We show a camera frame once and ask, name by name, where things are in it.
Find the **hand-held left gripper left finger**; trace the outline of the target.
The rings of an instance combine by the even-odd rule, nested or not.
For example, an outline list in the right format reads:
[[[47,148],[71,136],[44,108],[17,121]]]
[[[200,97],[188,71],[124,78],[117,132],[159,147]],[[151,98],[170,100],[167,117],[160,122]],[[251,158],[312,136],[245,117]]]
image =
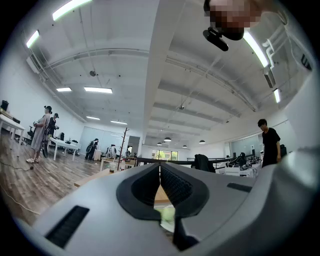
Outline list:
[[[15,223],[45,256],[177,256],[154,208],[157,163],[93,179],[44,212]]]

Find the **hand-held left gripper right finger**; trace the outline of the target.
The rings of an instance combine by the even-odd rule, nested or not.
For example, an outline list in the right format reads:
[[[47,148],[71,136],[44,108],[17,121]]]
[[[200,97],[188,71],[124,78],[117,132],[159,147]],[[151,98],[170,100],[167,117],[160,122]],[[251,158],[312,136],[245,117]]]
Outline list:
[[[256,178],[163,164],[161,185],[180,190],[164,256],[299,255],[319,206],[320,149],[289,153]]]

